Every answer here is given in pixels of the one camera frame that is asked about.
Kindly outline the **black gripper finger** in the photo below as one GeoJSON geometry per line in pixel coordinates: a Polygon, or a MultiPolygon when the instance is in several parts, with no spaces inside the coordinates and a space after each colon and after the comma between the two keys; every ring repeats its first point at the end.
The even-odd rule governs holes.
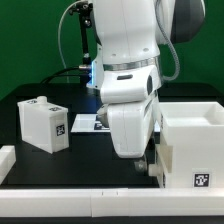
{"type": "Polygon", "coordinates": [[[146,172],[147,171],[147,162],[143,160],[134,162],[135,170],[137,172],[146,172]]]}

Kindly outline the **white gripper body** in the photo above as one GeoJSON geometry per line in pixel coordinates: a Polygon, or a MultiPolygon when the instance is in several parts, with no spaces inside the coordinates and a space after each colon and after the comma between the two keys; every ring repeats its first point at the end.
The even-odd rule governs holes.
{"type": "Polygon", "coordinates": [[[140,158],[144,155],[154,131],[158,97],[124,104],[104,104],[97,118],[110,129],[116,154],[120,158],[140,158]]]}

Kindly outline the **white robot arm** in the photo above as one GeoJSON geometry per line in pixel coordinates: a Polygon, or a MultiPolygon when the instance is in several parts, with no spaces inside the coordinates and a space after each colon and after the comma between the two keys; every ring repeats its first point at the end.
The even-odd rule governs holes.
{"type": "Polygon", "coordinates": [[[97,117],[113,147],[135,169],[148,169],[145,150],[154,129],[157,90],[175,80],[176,43],[191,40],[205,19],[204,0],[90,0],[97,42],[93,74],[102,106],[97,117]]]}

